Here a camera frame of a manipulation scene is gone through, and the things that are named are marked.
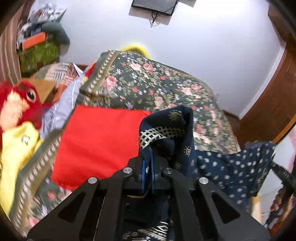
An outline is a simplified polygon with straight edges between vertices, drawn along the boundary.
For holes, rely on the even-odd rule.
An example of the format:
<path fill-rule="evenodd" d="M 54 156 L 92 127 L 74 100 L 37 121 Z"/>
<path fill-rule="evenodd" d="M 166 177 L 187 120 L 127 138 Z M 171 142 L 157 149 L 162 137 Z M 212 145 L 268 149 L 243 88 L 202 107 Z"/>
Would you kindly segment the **navy patterned hooded garment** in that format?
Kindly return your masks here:
<path fill-rule="evenodd" d="M 273 161 L 274 144 L 235 154 L 200 151 L 194 146 L 193 120 L 192 110 L 181 105 L 150 114 L 140 123 L 138 157 L 144 161 L 144 188 L 138 194 L 126 192 L 120 240 L 175 240 L 169 234 L 165 196 L 152 191 L 153 156 L 166 159 L 170 168 L 187 178 L 207 178 L 244 211 L 259 192 Z"/>

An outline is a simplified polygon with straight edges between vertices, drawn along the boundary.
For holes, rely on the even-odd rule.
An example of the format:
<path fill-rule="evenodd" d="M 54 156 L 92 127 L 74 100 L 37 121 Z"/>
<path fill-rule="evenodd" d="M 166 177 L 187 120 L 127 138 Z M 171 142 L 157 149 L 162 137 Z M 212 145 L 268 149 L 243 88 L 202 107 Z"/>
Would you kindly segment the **brown wooden door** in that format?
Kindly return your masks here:
<path fill-rule="evenodd" d="M 236 137 L 241 147 L 246 142 L 277 143 L 295 124 L 295 39 L 274 6 L 268 17 L 286 45 L 269 84 L 240 121 Z"/>

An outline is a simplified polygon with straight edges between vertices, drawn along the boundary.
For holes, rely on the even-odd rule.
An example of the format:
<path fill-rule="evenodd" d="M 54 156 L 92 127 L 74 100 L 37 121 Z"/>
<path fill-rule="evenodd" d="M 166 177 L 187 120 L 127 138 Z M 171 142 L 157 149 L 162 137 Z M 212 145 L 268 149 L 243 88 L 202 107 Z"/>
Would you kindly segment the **red folded garment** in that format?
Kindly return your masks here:
<path fill-rule="evenodd" d="M 51 180 L 75 190 L 90 177 L 111 177 L 138 156 L 139 126 L 146 110 L 92 108 L 78 105 L 67 122 Z"/>

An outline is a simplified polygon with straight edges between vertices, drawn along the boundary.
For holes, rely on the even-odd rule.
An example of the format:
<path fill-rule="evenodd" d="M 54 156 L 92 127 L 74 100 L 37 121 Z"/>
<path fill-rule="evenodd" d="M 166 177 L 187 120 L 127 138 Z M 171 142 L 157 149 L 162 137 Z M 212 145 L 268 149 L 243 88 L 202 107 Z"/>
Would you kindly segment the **yellow garment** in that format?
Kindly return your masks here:
<path fill-rule="evenodd" d="M 26 121 L 2 135 L 1 207 L 9 215 L 14 202 L 16 179 L 42 141 L 34 125 Z"/>

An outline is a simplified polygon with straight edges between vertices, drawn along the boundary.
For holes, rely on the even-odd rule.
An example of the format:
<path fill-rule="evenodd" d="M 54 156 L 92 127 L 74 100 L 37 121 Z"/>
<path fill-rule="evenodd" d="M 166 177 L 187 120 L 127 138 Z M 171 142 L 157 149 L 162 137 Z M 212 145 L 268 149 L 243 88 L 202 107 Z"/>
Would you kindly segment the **red plush parrot toy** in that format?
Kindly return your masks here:
<path fill-rule="evenodd" d="M 36 129 L 42 126 L 42 116 L 51 103 L 41 103 L 36 87 L 28 81 L 12 86 L 1 83 L 1 133 L 31 122 Z"/>

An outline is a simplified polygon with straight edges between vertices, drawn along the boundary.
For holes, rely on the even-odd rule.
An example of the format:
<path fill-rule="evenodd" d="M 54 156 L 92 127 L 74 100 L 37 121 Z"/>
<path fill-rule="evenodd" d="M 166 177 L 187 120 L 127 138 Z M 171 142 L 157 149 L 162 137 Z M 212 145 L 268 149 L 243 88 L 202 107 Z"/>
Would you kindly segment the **green floral bed quilt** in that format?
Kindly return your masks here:
<path fill-rule="evenodd" d="M 137 53 L 102 53 L 90 77 L 82 81 L 73 104 L 153 113 L 185 105 L 193 109 L 198 126 L 194 132 L 196 149 L 225 154 L 239 149 L 230 123 L 207 84 Z M 60 130 L 51 132 L 18 174 L 9 217 L 22 235 L 70 194 L 50 179 L 61 135 Z"/>

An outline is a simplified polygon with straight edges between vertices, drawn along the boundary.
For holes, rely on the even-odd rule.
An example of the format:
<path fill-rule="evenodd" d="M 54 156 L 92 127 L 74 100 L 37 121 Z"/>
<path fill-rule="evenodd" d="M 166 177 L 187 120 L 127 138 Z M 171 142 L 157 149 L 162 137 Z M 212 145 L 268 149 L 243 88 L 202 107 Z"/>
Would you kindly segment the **wooden side table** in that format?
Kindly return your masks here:
<path fill-rule="evenodd" d="M 55 81 L 36 78 L 29 78 L 28 81 L 36 88 L 41 103 L 52 103 L 57 92 Z"/>

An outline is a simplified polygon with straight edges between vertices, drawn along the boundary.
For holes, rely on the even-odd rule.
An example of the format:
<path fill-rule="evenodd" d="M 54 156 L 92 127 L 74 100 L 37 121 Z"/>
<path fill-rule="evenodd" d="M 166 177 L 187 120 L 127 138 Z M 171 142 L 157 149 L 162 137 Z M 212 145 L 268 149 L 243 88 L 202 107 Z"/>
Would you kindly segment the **striped light shirt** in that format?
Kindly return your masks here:
<path fill-rule="evenodd" d="M 60 130 L 75 107 L 84 72 L 72 62 L 59 62 L 41 68 L 35 77 L 56 82 L 52 106 L 42 117 L 40 137 L 45 138 L 54 130 Z"/>

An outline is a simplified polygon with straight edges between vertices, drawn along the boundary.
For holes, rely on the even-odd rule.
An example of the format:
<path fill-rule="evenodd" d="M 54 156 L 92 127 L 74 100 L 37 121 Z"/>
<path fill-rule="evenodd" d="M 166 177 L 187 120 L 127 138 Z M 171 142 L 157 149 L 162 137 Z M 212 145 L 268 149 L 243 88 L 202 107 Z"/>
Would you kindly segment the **striped pink curtain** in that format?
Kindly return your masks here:
<path fill-rule="evenodd" d="M 32 2 L 23 3 L 1 33 L 1 82 L 17 84 L 21 79 L 19 56 L 16 52 L 16 36 L 27 17 Z"/>

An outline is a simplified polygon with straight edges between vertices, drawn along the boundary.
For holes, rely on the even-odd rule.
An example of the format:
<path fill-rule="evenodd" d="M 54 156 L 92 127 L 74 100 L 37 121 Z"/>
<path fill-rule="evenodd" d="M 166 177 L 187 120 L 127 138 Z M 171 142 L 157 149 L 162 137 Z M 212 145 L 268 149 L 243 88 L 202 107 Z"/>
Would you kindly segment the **green patterned covered stand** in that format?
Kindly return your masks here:
<path fill-rule="evenodd" d="M 55 41 L 46 41 L 18 52 L 22 75 L 31 75 L 41 67 L 59 59 L 60 47 Z"/>

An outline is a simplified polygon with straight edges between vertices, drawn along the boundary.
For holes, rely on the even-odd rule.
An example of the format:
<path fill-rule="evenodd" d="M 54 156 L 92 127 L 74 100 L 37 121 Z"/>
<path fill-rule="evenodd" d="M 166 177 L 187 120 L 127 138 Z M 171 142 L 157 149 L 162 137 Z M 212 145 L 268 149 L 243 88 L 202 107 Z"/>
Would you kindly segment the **yellow chair back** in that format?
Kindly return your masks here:
<path fill-rule="evenodd" d="M 135 53 L 141 54 L 142 56 L 144 56 L 147 59 L 151 58 L 150 54 L 145 49 L 145 47 L 143 47 L 140 44 L 135 44 L 135 43 L 129 44 L 129 45 L 123 47 L 121 49 L 121 51 L 135 52 Z"/>

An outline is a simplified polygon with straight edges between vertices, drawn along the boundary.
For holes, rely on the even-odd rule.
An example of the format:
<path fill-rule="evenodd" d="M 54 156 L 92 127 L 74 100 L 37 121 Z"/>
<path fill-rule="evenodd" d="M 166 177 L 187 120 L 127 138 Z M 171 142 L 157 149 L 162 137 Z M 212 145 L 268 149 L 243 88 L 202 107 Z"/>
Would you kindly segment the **orange box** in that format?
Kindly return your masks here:
<path fill-rule="evenodd" d="M 26 49 L 32 48 L 35 45 L 38 45 L 38 44 L 45 42 L 45 41 L 46 41 L 46 33 L 40 32 L 40 33 L 33 35 L 33 36 L 27 38 L 26 40 L 24 40 L 22 43 L 22 49 L 26 50 Z"/>

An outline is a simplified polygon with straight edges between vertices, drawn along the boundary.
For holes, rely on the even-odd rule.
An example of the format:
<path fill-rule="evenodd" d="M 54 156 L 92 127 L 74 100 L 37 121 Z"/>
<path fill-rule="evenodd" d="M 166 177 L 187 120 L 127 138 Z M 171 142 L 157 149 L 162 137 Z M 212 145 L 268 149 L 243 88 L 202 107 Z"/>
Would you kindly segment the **grey neck pillow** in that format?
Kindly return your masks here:
<path fill-rule="evenodd" d="M 59 22 L 46 22 L 42 25 L 42 31 L 52 34 L 59 45 L 60 55 L 64 56 L 70 47 L 70 39 Z"/>

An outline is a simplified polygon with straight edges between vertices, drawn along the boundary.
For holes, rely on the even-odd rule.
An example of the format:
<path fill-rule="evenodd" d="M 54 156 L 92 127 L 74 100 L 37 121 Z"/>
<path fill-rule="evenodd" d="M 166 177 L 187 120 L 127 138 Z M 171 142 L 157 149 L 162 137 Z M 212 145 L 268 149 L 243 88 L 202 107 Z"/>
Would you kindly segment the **clutter pile of papers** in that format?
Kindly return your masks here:
<path fill-rule="evenodd" d="M 42 25 L 46 22 L 61 21 L 67 8 L 54 3 L 46 3 L 38 9 L 31 7 L 27 21 L 21 24 L 16 36 L 16 47 L 19 48 L 24 40 L 42 31 Z"/>

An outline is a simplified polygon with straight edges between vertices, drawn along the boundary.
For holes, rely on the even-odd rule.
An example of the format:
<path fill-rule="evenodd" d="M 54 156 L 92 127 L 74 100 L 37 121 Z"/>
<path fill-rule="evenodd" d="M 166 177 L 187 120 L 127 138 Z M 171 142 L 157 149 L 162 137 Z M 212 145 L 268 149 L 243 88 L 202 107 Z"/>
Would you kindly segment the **small black wall monitor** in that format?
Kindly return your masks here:
<path fill-rule="evenodd" d="M 133 0 L 132 7 L 155 11 L 171 16 L 178 0 Z"/>

